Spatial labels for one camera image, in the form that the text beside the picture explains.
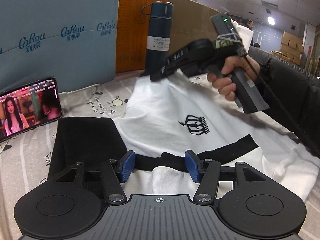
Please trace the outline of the person right hand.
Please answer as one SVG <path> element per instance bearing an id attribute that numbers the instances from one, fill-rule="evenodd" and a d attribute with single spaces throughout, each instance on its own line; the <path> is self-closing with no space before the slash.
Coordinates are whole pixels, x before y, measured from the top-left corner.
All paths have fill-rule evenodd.
<path id="1" fill-rule="evenodd" d="M 242 68 L 245 71 L 248 79 L 255 81 L 258 78 L 248 63 L 250 63 L 255 71 L 259 74 L 260 65 L 250 56 L 230 56 L 225 59 L 224 66 L 221 70 L 223 77 L 217 77 L 214 73 L 208 73 L 207 80 L 212 84 L 213 88 L 218 90 L 221 96 L 225 97 L 226 100 L 234 101 L 236 98 L 236 84 L 228 76 L 236 67 Z"/>

